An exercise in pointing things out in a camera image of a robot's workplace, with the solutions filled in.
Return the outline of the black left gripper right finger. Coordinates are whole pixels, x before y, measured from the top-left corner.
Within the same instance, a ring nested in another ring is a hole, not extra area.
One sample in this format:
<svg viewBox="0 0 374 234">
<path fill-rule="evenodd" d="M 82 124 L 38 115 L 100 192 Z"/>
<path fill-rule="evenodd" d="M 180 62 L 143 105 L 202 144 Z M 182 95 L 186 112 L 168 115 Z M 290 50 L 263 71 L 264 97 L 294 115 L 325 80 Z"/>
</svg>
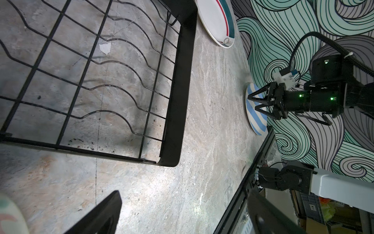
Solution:
<svg viewBox="0 0 374 234">
<path fill-rule="evenodd" d="M 305 233 L 256 190 L 248 191 L 247 206 L 256 234 Z"/>
</svg>

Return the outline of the blue striped plate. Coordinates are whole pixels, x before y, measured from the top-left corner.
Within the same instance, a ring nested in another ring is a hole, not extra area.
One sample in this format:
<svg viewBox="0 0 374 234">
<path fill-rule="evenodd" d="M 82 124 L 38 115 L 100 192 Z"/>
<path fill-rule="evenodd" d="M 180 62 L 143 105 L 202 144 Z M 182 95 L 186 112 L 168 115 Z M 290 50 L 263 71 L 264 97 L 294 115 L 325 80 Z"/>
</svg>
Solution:
<svg viewBox="0 0 374 234">
<path fill-rule="evenodd" d="M 247 99 L 248 95 L 258 91 L 259 88 L 254 83 L 249 83 L 245 93 L 245 106 L 247 118 L 253 131 L 257 135 L 264 135 L 267 131 L 267 116 L 255 110 L 255 107 L 260 105 L 258 102 Z"/>
</svg>

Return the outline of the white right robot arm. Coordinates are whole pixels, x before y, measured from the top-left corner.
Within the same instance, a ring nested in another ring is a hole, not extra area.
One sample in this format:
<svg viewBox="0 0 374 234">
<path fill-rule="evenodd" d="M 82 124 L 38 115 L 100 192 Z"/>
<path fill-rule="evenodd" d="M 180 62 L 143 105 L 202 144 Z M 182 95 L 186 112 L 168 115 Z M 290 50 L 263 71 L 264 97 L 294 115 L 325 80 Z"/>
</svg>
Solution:
<svg viewBox="0 0 374 234">
<path fill-rule="evenodd" d="M 362 84 L 354 77 L 359 70 L 373 76 L 372 68 L 355 58 L 351 51 L 319 32 L 309 32 L 336 50 L 335 55 L 313 61 L 311 78 L 297 90 L 297 71 L 288 65 L 274 74 L 274 81 L 258 89 L 250 85 L 246 109 L 250 124 L 262 134 L 269 119 L 286 120 L 290 113 L 313 126 L 310 146 L 318 156 L 318 167 L 306 177 L 305 191 L 373 212 L 374 184 L 364 181 L 374 162 L 355 154 L 343 157 L 340 174 L 331 171 L 336 156 L 343 155 L 344 118 L 353 109 L 368 119 L 374 117 L 374 85 Z"/>
</svg>

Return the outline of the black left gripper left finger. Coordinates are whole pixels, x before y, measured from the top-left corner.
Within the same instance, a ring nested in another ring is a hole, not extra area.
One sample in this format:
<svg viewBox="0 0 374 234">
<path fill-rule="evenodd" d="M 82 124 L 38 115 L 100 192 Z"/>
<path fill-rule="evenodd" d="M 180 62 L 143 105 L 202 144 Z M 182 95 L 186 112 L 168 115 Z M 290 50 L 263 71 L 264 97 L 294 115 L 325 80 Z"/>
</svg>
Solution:
<svg viewBox="0 0 374 234">
<path fill-rule="evenodd" d="M 66 234 L 114 234 L 119 221 L 122 199 L 113 191 Z"/>
</svg>

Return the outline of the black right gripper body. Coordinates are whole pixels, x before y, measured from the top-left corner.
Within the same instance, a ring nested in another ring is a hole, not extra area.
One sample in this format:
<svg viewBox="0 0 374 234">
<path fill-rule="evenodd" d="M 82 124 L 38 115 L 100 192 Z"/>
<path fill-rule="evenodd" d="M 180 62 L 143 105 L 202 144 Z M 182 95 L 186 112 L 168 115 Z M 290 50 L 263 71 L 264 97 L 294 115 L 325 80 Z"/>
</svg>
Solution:
<svg viewBox="0 0 374 234">
<path fill-rule="evenodd" d="M 287 119 L 289 112 L 304 113 L 310 110 L 311 91 L 286 91 L 285 84 L 271 83 L 268 97 L 270 106 L 275 120 Z"/>
</svg>

